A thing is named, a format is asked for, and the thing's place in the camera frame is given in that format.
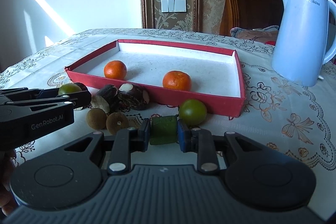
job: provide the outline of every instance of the bed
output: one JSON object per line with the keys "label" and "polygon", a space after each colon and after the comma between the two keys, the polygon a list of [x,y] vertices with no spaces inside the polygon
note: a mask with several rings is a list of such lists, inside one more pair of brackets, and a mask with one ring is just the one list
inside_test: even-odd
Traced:
{"label": "bed", "polygon": [[229,37],[234,27],[252,30],[280,25],[283,12],[282,0],[226,0],[219,34]]}

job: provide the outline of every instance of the light switch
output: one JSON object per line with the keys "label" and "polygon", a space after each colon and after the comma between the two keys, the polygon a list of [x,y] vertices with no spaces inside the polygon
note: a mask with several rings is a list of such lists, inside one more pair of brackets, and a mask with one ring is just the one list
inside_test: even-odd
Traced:
{"label": "light switch", "polygon": [[168,11],[169,12],[174,11],[174,0],[168,0]]}
{"label": "light switch", "polygon": [[168,12],[168,0],[161,0],[161,12]]}
{"label": "light switch", "polygon": [[175,12],[186,12],[186,0],[175,0],[174,1],[174,11]]}

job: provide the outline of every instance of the kettle handle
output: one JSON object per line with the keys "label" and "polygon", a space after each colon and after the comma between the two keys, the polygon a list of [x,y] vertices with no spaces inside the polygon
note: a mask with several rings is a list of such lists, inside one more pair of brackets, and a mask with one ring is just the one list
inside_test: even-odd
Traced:
{"label": "kettle handle", "polygon": [[[336,18],[336,3],[333,0],[328,0],[328,3],[329,3],[329,10],[334,15],[334,18]],[[336,36],[330,49],[325,53],[323,64],[330,61],[335,55],[336,55]]]}

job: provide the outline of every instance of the ribbed gray surface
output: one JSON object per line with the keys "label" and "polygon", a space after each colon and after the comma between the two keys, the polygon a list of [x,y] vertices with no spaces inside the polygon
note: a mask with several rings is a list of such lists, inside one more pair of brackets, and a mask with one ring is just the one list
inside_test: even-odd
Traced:
{"label": "ribbed gray surface", "polygon": [[216,177],[196,173],[192,165],[136,165],[112,176],[90,201],[57,212],[21,206],[4,224],[319,224],[309,209],[260,212],[240,204]]}

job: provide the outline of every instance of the human hand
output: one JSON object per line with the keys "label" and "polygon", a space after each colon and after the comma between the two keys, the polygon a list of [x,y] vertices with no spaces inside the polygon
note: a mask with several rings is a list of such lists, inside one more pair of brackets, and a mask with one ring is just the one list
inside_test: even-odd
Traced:
{"label": "human hand", "polygon": [[15,166],[13,158],[16,158],[15,150],[5,152],[3,160],[0,159],[0,207],[2,212],[8,216],[16,207],[17,203],[9,187],[11,174]]}

